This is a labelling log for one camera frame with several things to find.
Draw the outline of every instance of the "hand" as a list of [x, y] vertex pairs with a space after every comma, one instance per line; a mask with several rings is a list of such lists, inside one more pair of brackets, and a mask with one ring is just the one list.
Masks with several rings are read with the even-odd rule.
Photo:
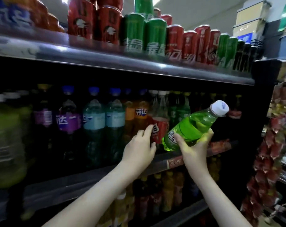
[[126, 145], [122, 163], [128, 166], [129, 170], [135, 170], [140, 175], [153, 160], [156, 153], [156, 143], [150, 147], [150, 136], [153, 125], [149, 125], [145, 131], [139, 130], [132, 140]]
[[208, 144], [213, 136], [213, 131], [210, 128], [207, 133], [197, 141], [194, 146], [189, 147], [184, 139], [177, 133], [174, 138], [178, 142], [186, 168], [195, 183], [209, 174], [206, 162]]

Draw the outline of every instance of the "person's left hand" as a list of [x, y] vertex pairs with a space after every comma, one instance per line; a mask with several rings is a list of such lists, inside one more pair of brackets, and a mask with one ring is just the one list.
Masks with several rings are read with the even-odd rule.
[[122, 163], [126, 164], [129, 170], [135, 170], [140, 175], [153, 160], [156, 153], [156, 143], [150, 147], [150, 136], [153, 125], [149, 125], [145, 131], [139, 130], [132, 140], [126, 145]]

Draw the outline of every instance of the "person's right hand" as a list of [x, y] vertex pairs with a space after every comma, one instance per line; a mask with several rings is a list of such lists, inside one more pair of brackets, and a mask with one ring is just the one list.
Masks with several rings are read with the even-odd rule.
[[206, 162], [208, 144], [213, 136], [213, 131], [210, 128], [194, 146], [189, 147], [185, 140], [177, 133], [174, 138], [178, 142], [186, 168], [195, 183], [209, 174]]

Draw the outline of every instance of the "green can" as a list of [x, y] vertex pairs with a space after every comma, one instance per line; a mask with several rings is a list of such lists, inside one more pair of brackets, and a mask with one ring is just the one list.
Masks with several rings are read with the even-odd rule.
[[152, 0], [134, 0], [134, 11], [145, 17], [146, 21], [153, 18], [153, 2]]
[[129, 52], [142, 52], [145, 18], [139, 13], [130, 13], [124, 20], [123, 46]]
[[146, 23], [145, 50], [149, 55], [165, 56], [167, 23], [161, 18], [152, 18]]
[[218, 66], [222, 66], [222, 60], [226, 55], [228, 39], [230, 36], [227, 33], [222, 33], [220, 35], [219, 45], [217, 48], [217, 53], [215, 56], [214, 64]]
[[225, 55], [225, 68], [232, 68], [234, 63], [234, 58], [236, 56], [236, 49], [237, 49], [237, 43], [239, 39], [235, 37], [230, 37], [227, 44], [227, 50]]

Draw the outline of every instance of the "coca-cola can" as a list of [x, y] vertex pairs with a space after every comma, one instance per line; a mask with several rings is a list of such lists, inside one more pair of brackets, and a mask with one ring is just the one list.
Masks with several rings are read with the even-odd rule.
[[221, 32], [218, 29], [210, 31], [210, 41], [208, 45], [207, 64], [214, 64], [215, 56], [217, 53]]
[[120, 12], [123, 10], [123, 0], [97, 0], [98, 6], [112, 6], [117, 8]]
[[188, 64], [193, 64], [196, 61], [196, 45], [198, 34], [194, 30], [184, 32], [182, 59]]
[[182, 58], [184, 28], [174, 24], [167, 26], [165, 55], [171, 60]]
[[159, 17], [159, 18], [161, 17], [161, 11], [159, 8], [156, 8], [156, 7], [153, 8], [153, 16]]
[[119, 45], [121, 12], [112, 6], [103, 6], [98, 10], [100, 40]]
[[161, 18], [162, 18], [164, 21], [166, 21], [167, 26], [172, 25], [172, 16], [171, 16], [171, 15], [169, 15], [169, 14], [162, 14], [162, 15], [161, 15]]
[[92, 39], [93, 5], [89, 0], [70, 0], [68, 33]]
[[198, 33], [196, 61], [206, 63], [208, 55], [208, 45], [210, 40], [210, 26], [200, 25], [194, 29]]

